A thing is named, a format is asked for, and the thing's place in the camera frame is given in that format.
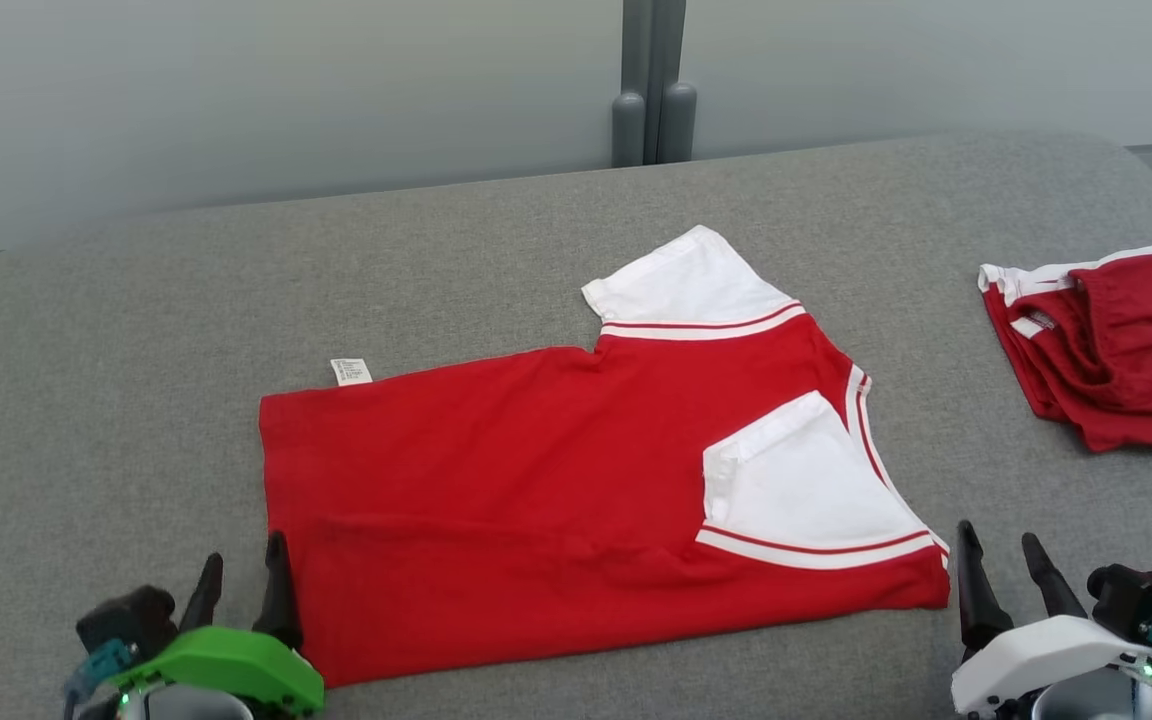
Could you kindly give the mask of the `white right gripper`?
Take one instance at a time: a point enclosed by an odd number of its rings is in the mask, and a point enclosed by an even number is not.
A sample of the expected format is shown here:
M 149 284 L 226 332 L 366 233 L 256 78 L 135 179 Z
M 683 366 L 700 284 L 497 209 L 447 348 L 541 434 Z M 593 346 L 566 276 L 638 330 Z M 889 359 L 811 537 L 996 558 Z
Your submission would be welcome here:
M 1021 536 L 1030 579 L 1049 617 L 1014 628 L 998 605 L 984 551 L 969 520 L 960 520 L 954 551 L 963 665 L 952 674 L 957 714 L 983 714 L 1023 694 L 1114 665 L 1144 679 L 1152 647 L 1126 641 L 1087 619 L 1079 598 L 1037 535 Z

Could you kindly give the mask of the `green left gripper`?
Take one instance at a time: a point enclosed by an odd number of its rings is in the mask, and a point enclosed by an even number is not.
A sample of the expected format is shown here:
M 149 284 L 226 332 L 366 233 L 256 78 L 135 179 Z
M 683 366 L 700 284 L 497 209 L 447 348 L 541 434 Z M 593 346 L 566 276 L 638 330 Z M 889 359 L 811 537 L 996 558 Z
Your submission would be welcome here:
M 223 588 L 223 556 L 210 553 L 180 615 L 180 634 L 151 660 L 111 676 L 119 691 L 154 682 L 233 694 L 293 717 L 320 714 L 325 682 L 298 651 L 305 642 L 291 571 L 291 553 L 280 530 L 270 533 L 264 564 L 268 582 L 253 632 L 211 626 Z

